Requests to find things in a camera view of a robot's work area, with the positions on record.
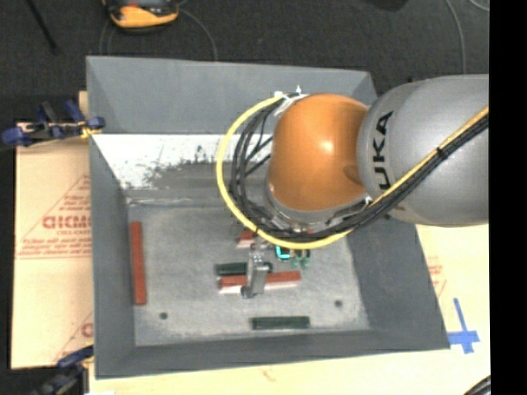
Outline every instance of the black floor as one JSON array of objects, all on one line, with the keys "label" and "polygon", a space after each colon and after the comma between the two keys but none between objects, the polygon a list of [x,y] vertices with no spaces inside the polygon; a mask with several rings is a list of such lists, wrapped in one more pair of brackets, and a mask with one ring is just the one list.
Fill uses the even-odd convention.
[{"label": "black floor", "polygon": [[[99,0],[32,1],[48,37],[26,0],[0,0],[0,130],[42,100],[76,95],[94,53],[364,70],[378,94],[490,70],[490,0],[186,0],[154,35],[117,31]],[[26,394],[54,372],[9,370],[13,172],[0,149],[0,395]]]}]

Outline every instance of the dark green bar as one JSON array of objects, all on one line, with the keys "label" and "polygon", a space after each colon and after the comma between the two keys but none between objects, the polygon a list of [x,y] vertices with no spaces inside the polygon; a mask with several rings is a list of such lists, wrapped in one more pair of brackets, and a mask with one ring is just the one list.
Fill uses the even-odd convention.
[{"label": "dark green bar", "polygon": [[253,331],[269,329],[309,329],[311,322],[309,316],[270,316],[252,318]]}]

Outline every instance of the blue clamp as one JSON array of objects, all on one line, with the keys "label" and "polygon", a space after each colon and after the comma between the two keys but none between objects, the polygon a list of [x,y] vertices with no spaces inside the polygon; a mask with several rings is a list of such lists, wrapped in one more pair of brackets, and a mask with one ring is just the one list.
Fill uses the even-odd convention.
[{"label": "blue clamp", "polygon": [[81,136],[85,132],[101,130],[106,126],[106,121],[102,117],[86,119],[73,100],[67,100],[64,108],[73,121],[72,124],[59,125],[60,119],[49,102],[45,101],[37,109],[36,122],[28,124],[26,130],[20,126],[4,130],[2,142],[8,146],[30,146],[45,141]]}]

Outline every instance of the yellow device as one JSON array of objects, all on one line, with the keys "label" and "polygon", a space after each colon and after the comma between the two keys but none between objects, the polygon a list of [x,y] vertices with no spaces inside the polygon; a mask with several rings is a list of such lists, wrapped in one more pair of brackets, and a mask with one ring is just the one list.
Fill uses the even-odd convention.
[{"label": "yellow device", "polygon": [[170,24],[179,9],[173,0],[101,0],[110,19],[130,31],[156,29]]}]

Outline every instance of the cardboard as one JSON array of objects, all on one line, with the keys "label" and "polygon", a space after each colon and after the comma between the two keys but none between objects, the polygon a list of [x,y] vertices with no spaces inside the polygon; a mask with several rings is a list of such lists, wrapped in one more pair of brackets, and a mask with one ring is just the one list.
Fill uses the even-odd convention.
[{"label": "cardboard", "polygon": [[13,369],[93,342],[90,206],[87,139],[16,149]]}]

